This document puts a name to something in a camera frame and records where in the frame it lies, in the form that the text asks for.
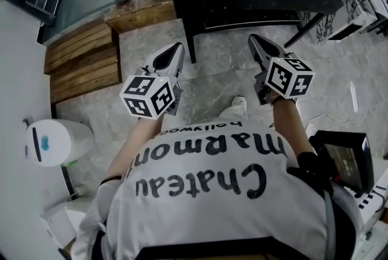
table leg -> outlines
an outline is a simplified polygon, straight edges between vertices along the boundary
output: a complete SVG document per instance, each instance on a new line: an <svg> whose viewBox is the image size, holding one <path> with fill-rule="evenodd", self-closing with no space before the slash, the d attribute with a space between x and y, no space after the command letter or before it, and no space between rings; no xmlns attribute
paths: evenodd
<svg viewBox="0 0 388 260"><path fill-rule="evenodd" d="M296 43L296 41L298 41L299 39L301 39L311 28L313 28L314 26L316 26L316 24L318 23L318 21L320 19L322 19L325 15L323 13L317 13L304 27L302 27L298 33L296 33L294 35L294 37L292 37L290 40L288 40L286 42L286 44L284 44L284 48L288 48L290 47L291 45L293 45L294 43Z"/></svg>
<svg viewBox="0 0 388 260"><path fill-rule="evenodd" d="M184 32L186 33L187 45L189 46L190 59L192 64L196 63L195 48L194 48L194 34L192 32L192 24L190 19L182 18Z"/></svg>

trash can lid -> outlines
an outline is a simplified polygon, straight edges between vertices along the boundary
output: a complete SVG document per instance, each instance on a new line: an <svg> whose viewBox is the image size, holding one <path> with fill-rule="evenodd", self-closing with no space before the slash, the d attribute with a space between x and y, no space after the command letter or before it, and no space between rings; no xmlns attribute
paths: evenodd
<svg viewBox="0 0 388 260"><path fill-rule="evenodd" d="M28 155L41 166L66 162L72 150L72 137L59 121L40 120L27 129Z"/></svg>

black lettering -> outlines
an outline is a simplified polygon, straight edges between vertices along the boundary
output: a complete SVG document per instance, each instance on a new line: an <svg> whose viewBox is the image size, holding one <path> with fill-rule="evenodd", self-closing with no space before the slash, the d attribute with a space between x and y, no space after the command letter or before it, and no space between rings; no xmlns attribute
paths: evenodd
<svg viewBox="0 0 388 260"><path fill-rule="evenodd" d="M240 121L238 121L238 122L231 122L230 125L239 125L241 127L243 126Z"/></svg>
<svg viewBox="0 0 388 260"><path fill-rule="evenodd" d="M132 172L132 169L133 169L133 162L134 162L134 159L132 159L132 162L131 162L131 165L129 166L129 169L128 169L128 172L127 172L127 176L125 176L125 179L127 179L128 178L128 176L129 176L129 173L130 172Z"/></svg>
<svg viewBox="0 0 388 260"><path fill-rule="evenodd" d="M192 145L193 141L191 139L186 140L185 144L185 149L181 149L181 142L176 141L174 143L174 152L176 155L184 155L185 153L193 153L193 152L201 152L201 143L202 139L196 139L195 140L195 147Z"/></svg>
<svg viewBox="0 0 388 260"><path fill-rule="evenodd" d="M236 170L234 168L232 168L229 171L229 178L230 178L230 183L227 184L225 181L224 173L223 172L217 173L218 184L221 186L221 188L225 190L233 189L233 191L237 195L241 194L240 187L238 186L238 183L237 183Z"/></svg>
<svg viewBox="0 0 388 260"><path fill-rule="evenodd" d="M241 148L249 148L250 146L245 142L250 135L247 133L233 134L231 137L237 142Z"/></svg>
<svg viewBox="0 0 388 260"><path fill-rule="evenodd" d="M178 189L177 189L177 191L169 191L169 195L170 196L177 196L183 192L184 181L183 181L182 177L180 177L178 175L171 175L170 177L167 178L168 181L171 181L173 179L175 179L176 182L172 182L171 184L169 184L169 187L178 188Z"/></svg>
<svg viewBox="0 0 388 260"><path fill-rule="evenodd" d="M139 181L136 181L136 196L139 195L139 185L142 185L143 189L143 195L147 196L148 195L148 184L147 181L144 179L140 179Z"/></svg>
<svg viewBox="0 0 388 260"><path fill-rule="evenodd" d="M206 170L204 172L198 172L196 176L198 177L198 180L199 180L199 183L201 184L201 188L203 192L209 192L210 189L207 186L207 183L214 178L215 176L214 172L212 170Z"/></svg>
<svg viewBox="0 0 388 260"><path fill-rule="evenodd" d="M267 139L267 144L268 144L269 150L271 152L273 152L274 154L276 154L276 155L278 155L279 153L282 153L282 154L284 154L287 157L286 151L284 150L284 146L283 146L283 142L282 142L281 138L279 136L277 136L277 138L278 138L279 150L277 150L275 148L275 146L273 145L271 134L266 134L266 139Z"/></svg>
<svg viewBox="0 0 388 260"><path fill-rule="evenodd" d="M206 152L208 155L214 156L218 153L226 151L226 139L224 135L217 137L209 136L206 137L209 141L206 145Z"/></svg>
<svg viewBox="0 0 388 260"><path fill-rule="evenodd" d="M268 155L271 152L270 150L264 149L263 141L261 140L261 136L259 134L253 134L253 138L255 139L256 150L258 153Z"/></svg>
<svg viewBox="0 0 388 260"><path fill-rule="evenodd" d="M259 187L257 190L249 189L247 192L247 196L250 199L257 199L259 196L261 196L267 185L267 175L264 169L259 164L250 164L245 170L242 171L241 175L243 177L246 177L251 172L257 172L259 176Z"/></svg>
<svg viewBox="0 0 388 260"><path fill-rule="evenodd" d="M140 159L140 153L138 153L138 155L136 156L135 158L135 166L139 166L141 164L145 164L148 162L148 155L150 154L150 149L147 148L144 150L144 154L143 154L143 158L141 159L141 161L139 160Z"/></svg>
<svg viewBox="0 0 388 260"><path fill-rule="evenodd" d="M150 179L151 192L154 198L158 198L158 189L164 184L164 178L158 177L156 179Z"/></svg>
<svg viewBox="0 0 388 260"><path fill-rule="evenodd" d="M160 155L158 155L159 148L163 149ZM161 158L164 158L169 151L170 151L170 145L168 144L161 144L159 146L156 146L151 152L151 159L160 160Z"/></svg>
<svg viewBox="0 0 388 260"><path fill-rule="evenodd" d="M186 175L186 179L190 181L190 190L186 191L188 195L191 195L192 198L195 198L196 195L199 193L199 190L196 188L195 185L195 176L191 173Z"/></svg>

white t-shirt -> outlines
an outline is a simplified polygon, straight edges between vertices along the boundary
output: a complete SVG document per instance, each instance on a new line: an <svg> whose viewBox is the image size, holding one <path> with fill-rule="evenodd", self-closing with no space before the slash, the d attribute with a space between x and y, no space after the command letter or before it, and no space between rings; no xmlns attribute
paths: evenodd
<svg viewBox="0 0 388 260"><path fill-rule="evenodd" d="M122 181L100 186L72 257L90 259L102 230L112 259L135 259L144 247L268 237L324 259L325 202L289 167L298 163L288 142L254 122L164 131Z"/></svg>

shoe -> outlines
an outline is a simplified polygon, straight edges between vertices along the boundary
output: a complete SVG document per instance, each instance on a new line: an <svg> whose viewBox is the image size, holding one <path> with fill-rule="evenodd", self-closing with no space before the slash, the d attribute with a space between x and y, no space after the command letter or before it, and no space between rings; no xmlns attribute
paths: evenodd
<svg viewBox="0 0 388 260"><path fill-rule="evenodd" d="M242 96L236 96L233 98L231 106L242 106L244 111L247 111L247 100Z"/></svg>

